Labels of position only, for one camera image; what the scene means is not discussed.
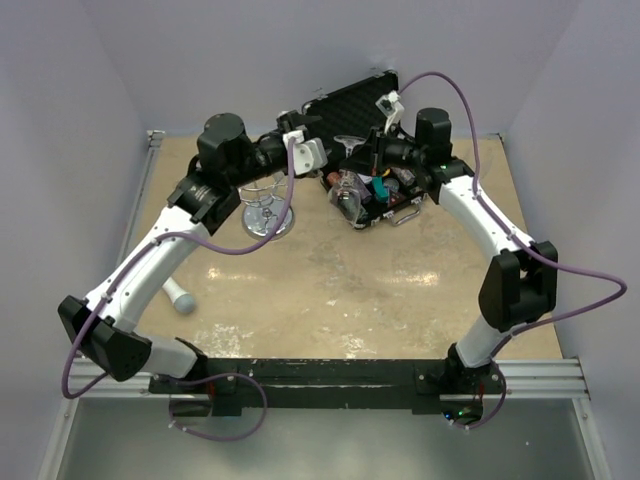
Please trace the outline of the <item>clear wine glass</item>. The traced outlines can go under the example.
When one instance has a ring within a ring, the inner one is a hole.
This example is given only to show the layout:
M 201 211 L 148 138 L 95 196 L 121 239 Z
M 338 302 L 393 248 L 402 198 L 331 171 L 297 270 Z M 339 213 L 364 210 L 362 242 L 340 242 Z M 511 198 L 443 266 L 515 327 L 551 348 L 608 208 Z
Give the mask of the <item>clear wine glass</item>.
M 364 229 L 369 220 L 366 205 L 372 200 L 372 193 L 360 176 L 353 171 L 339 169 L 329 173 L 326 180 L 330 186 L 330 202 L 354 229 Z

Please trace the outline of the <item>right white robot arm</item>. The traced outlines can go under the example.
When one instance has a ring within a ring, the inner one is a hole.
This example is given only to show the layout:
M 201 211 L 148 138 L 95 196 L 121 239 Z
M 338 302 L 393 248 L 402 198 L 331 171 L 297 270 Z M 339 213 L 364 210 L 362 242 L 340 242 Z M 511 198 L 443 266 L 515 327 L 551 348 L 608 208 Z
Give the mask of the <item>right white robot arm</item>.
M 479 318 L 447 354 L 445 379 L 459 393 L 481 380 L 499 346 L 517 327 L 537 322 L 556 305 L 558 252 L 517 228 L 479 188 L 474 171 L 452 153 L 451 121 L 439 108 L 424 108 L 415 134 L 401 138 L 381 127 L 341 161 L 342 169 L 377 177 L 393 167 L 410 170 L 431 200 L 456 219 L 488 262 L 478 294 Z

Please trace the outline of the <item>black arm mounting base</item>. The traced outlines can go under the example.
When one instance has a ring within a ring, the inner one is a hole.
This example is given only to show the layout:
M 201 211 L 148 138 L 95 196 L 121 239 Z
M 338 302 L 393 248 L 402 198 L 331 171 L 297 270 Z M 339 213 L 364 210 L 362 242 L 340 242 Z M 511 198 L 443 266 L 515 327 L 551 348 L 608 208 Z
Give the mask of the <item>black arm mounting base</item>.
M 464 369 L 436 359 L 209 359 L 196 364 L 185 385 L 161 376 L 152 394 L 206 400 L 215 416 L 244 408 L 409 410 L 439 414 L 447 399 L 481 414 L 481 399 L 506 390 L 495 366 Z

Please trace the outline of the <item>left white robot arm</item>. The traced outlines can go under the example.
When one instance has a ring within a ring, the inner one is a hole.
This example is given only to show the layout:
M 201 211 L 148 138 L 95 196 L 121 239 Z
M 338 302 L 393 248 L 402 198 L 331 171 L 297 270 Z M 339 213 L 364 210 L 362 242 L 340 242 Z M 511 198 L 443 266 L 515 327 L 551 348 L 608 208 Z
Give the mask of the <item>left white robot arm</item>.
M 213 247 L 209 238 L 241 204 L 240 187 L 278 172 L 294 179 L 326 164 L 321 140 L 307 131 L 317 120 L 286 112 L 275 130 L 251 140 L 236 114 L 208 119 L 186 176 L 143 240 L 98 287 L 60 303 L 72 350 L 118 382 L 149 372 L 171 377 L 185 392 L 200 390 L 207 380 L 202 353 L 183 340 L 142 336 L 140 317 L 197 247 Z

